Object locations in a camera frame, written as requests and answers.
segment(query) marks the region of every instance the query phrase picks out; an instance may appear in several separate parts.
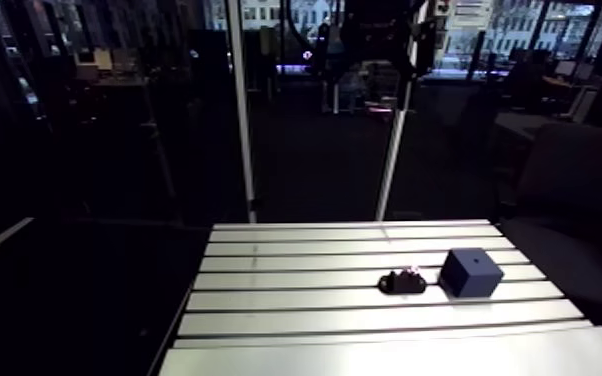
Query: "small black object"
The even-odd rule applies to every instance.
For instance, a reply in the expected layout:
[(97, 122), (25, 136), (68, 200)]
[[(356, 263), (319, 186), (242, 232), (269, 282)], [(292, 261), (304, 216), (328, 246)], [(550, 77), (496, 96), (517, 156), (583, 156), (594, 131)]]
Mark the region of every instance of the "small black object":
[(451, 249), (439, 273), (439, 283), (458, 298), (488, 297), (503, 276), (483, 249)]
[(392, 271), (378, 280), (378, 289), (384, 294), (421, 294), (426, 288), (427, 281), (410, 269), (402, 270), (399, 275)]

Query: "monitor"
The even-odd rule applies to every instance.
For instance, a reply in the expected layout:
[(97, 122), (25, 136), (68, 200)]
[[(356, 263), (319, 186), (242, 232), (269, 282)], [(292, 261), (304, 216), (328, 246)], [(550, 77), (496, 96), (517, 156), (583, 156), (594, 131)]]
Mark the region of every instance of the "monitor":
[(593, 64), (581, 63), (576, 68), (576, 78), (579, 80), (586, 81), (590, 79), (590, 75), (593, 73)]
[(575, 67), (576, 63), (573, 61), (561, 61), (558, 63), (558, 66), (555, 67), (555, 74), (571, 76)]

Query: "window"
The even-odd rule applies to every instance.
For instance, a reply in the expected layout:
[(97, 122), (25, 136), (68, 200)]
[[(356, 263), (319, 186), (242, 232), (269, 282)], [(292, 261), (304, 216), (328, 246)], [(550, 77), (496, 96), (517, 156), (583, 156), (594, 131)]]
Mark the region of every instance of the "window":
[(257, 8), (245, 8), (245, 11), (243, 11), (243, 18), (246, 20), (256, 20)]

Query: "white pole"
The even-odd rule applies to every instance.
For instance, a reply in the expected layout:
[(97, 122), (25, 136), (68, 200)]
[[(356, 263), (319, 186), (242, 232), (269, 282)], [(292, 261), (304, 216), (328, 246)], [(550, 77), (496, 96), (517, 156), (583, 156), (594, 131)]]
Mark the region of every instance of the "white pole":
[(392, 176), (397, 165), (397, 155), (399, 154), (399, 142), (401, 134), (404, 131), (404, 122), (406, 121), (406, 112), (408, 112), (408, 102), (411, 98), (412, 82), (406, 83), (406, 94), (404, 95), (404, 108), (397, 110), (394, 114), (394, 127), (392, 128), (392, 136), (390, 136), (390, 147), (387, 153), (387, 161), (385, 162), (385, 174), (383, 182), (380, 186), (380, 198), (378, 200), (378, 212), (376, 213), (376, 221), (382, 222), (385, 218), (385, 209), (387, 209), (387, 201), (390, 197), (390, 188), (392, 187)]
[[(427, 16), (427, 4), (428, 2), (425, 2), (420, 7), (420, 10), (416, 16), (416, 23), (425, 21)], [(418, 46), (413, 41), (413, 38), (411, 38), (409, 41), (408, 54), (411, 59), (411, 64), (415, 66), (418, 60)], [(399, 155), (399, 143), (401, 141), (401, 134), (404, 132), (404, 123), (406, 122), (406, 113), (408, 112), (408, 102), (410, 102), (411, 99), (411, 87), (412, 82), (409, 79), (406, 82), (403, 108), (401, 110), (397, 110), (394, 114), (394, 126), (392, 127), (390, 147), (387, 152), (387, 160), (385, 161), (385, 172), (383, 174), (383, 181), (380, 185), (380, 197), (378, 199), (378, 209), (376, 211), (376, 221), (379, 222), (382, 222), (385, 219), (385, 210), (387, 209), (387, 202), (390, 198), (392, 177), (394, 176), (394, 170), (397, 167), (397, 156)]]
[(252, 179), (252, 161), (250, 153), (250, 132), (247, 119), (247, 92), (245, 91), (245, 64), (243, 63), (242, 25), (239, 0), (228, 0), (229, 33), (231, 34), (231, 51), (233, 74), (236, 79), (236, 103), (238, 106), (238, 126), (243, 159), (243, 178), (245, 179), (245, 196), (250, 223), (257, 222), (257, 215), (252, 209), (254, 201), (254, 184)]

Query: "floor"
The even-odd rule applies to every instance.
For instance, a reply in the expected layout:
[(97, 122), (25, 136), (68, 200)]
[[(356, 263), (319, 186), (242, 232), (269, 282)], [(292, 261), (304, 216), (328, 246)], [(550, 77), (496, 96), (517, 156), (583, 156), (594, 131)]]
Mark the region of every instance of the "floor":
[(36, 221), (0, 248), (0, 375), (145, 375), (208, 231)]

